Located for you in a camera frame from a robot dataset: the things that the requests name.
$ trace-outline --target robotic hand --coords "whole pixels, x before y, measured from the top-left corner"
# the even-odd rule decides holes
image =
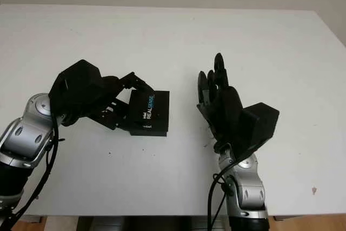
[[[215,57],[214,70],[207,77],[202,71],[198,76],[197,107],[217,141],[214,151],[220,154],[221,169],[209,191],[208,230],[212,229],[212,193],[223,179],[232,230],[265,231],[268,213],[254,152],[273,136],[279,111],[264,103],[243,108],[236,89],[228,85],[221,54]]]
[[[49,94],[31,97],[21,118],[0,139],[0,230],[10,230],[42,190],[57,153],[58,126],[70,126],[80,117],[110,128],[130,130],[140,122],[129,120],[128,104],[116,96],[124,88],[152,93],[133,72],[123,78],[101,77],[97,67],[81,60],[60,73]],[[17,213],[23,187],[46,154],[46,172],[28,203]]]

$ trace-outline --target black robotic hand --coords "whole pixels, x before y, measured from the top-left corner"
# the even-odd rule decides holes
[[[214,151],[220,154],[230,144],[235,159],[242,161],[273,136],[279,111],[264,103],[243,108],[237,90],[228,85],[220,53],[214,70],[207,77],[199,73],[197,107],[217,140]]]

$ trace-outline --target wooden floor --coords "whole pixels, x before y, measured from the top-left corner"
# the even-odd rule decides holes
[[[42,223],[19,222],[12,231],[43,231],[46,219]],[[346,214],[328,216],[305,216],[275,221],[270,218],[270,231],[345,231]]]
[[[41,223],[17,222],[12,231],[43,231],[46,218],[41,218]]]

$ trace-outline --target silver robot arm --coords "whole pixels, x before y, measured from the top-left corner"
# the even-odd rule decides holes
[[[63,116],[57,118],[58,125],[62,120]],[[0,227],[1,217],[4,220],[16,208],[28,177],[51,149],[52,136],[48,94],[37,94],[28,100],[23,116],[10,123],[0,138]]]
[[[233,162],[234,157],[229,147],[221,153],[219,167],[222,170]],[[230,168],[223,177],[232,230],[269,230],[264,187],[257,173],[255,154]]]

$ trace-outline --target white table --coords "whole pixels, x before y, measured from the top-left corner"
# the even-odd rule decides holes
[[[134,71],[170,90],[168,137],[87,118],[61,127],[66,141],[27,214],[205,215],[218,167],[197,75],[217,52],[244,106],[280,110],[274,138],[256,153],[269,214],[345,213],[346,49],[314,12],[0,5],[1,131],[82,58],[104,76]]]

